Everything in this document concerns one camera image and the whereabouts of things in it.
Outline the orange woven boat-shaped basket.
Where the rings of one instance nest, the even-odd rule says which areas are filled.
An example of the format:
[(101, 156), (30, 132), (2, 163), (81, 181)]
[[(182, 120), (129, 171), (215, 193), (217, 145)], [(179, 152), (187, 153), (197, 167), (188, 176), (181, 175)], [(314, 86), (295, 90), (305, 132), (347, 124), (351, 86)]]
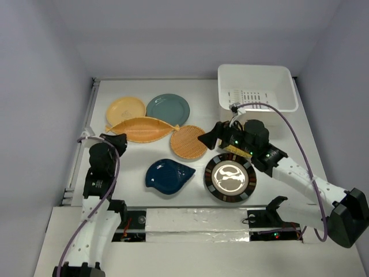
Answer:
[(179, 131), (180, 126), (152, 117), (136, 117), (124, 120), (114, 126), (106, 125), (106, 132), (117, 135), (125, 134), (128, 141), (134, 143), (151, 143), (162, 139), (173, 131)]

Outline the round woven orange basket plate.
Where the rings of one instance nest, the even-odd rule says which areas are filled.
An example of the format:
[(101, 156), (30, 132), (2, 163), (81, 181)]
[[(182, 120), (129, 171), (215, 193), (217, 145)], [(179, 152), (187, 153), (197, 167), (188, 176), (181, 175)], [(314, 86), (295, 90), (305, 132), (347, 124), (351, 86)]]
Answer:
[(182, 126), (173, 133), (170, 146), (174, 154), (183, 159), (197, 159), (204, 155), (207, 147), (198, 140), (205, 131), (194, 125)]

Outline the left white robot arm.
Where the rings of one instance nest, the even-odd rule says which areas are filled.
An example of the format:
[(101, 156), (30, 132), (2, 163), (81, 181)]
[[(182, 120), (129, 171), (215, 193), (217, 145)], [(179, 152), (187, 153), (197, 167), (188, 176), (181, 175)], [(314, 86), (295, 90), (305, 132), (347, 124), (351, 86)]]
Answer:
[(112, 198), (120, 158), (127, 148), (125, 134), (82, 136), (89, 149), (90, 167), (85, 177), (79, 225), (65, 246), (53, 276), (105, 276), (103, 257), (117, 228), (127, 223), (127, 206)]

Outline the dark blue leaf-shaped plate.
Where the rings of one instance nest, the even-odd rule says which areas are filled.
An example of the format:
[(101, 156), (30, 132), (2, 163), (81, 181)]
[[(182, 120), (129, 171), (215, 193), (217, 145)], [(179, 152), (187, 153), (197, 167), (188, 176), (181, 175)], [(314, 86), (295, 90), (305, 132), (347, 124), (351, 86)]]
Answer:
[(160, 159), (146, 171), (145, 186), (164, 195), (173, 195), (193, 177), (196, 169), (172, 159)]

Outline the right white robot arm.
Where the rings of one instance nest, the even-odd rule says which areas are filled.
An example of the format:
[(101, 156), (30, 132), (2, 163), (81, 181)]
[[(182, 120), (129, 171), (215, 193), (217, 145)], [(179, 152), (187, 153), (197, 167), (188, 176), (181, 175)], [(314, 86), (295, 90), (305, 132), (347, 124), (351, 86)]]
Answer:
[(198, 140), (208, 149), (214, 149), (218, 140), (247, 152), (250, 162), (270, 178), (289, 185), (319, 207), (317, 211), (305, 209), (288, 214), (281, 207), (265, 212), (271, 226), (284, 221), (295, 221), (320, 229), (336, 244), (350, 248), (368, 228), (368, 202), (357, 189), (346, 190), (328, 183), (309, 172), (309, 167), (298, 165), (284, 151), (269, 141), (269, 131), (259, 120), (249, 120), (243, 128), (230, 122), (217, 122), (214, 128)]

